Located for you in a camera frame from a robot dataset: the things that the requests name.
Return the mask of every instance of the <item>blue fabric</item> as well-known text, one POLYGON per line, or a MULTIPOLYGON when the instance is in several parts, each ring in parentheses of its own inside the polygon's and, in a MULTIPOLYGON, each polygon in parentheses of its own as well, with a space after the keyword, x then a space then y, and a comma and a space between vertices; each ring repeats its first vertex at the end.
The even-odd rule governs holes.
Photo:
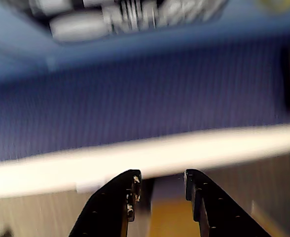
POLYGON ((290 122, 290 36, 95 65, 0 86, 0 161, 187 131, 290 122))

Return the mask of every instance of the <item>striped fabric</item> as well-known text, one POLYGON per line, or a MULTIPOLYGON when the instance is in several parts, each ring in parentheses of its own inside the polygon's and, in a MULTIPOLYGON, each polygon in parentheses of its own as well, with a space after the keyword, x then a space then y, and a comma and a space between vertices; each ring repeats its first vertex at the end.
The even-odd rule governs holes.
POLYGON ((92 65, 0 86, 0 161, 167 134, 290 122, 290 36, 92 65))

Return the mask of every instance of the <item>white cylindrical part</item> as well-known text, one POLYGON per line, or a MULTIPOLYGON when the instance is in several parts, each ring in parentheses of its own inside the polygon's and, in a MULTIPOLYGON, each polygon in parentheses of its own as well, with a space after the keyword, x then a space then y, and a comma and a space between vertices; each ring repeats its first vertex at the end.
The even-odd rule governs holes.
POLYGON ((45 15, 58 14, 73 8, 71 0, 29 0, 29 4, 39 8, 45 15))
POLYGON ((50 28, 53 38, 62 42, 93 40, 109 34, 102 13, 98 11, 56 17, 51 20, 50 28))

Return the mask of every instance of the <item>wooden floor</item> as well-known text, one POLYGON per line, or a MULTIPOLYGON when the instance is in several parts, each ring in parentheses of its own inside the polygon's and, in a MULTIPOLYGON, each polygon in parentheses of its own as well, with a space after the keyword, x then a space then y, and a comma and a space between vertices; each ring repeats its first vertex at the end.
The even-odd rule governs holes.
MULTIPOLYGON (((205 172, 247 212, 256 201, 290 234, 290 156, 205 172)), ((0 199, 0 232, 10 228, 15 237, 67 237, 90 195, 72 191, 0 199)), ((137 213, 128 236, 145 237, 148 224, 148 214, 137 213)))

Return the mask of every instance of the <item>black clamp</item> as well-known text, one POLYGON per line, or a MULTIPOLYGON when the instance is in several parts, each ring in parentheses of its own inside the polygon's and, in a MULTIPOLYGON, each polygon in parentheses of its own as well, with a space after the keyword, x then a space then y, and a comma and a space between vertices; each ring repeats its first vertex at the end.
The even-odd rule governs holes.
MULTIPOLYGON (((207 175, 185 172, 186 199, 192 202, 193 220, 201 237, 270 237, 270 235, 207 175)), ((141 172, 118 175, 86 203, 70 237, 126 237, 134 205, 140 200, 141 172)))

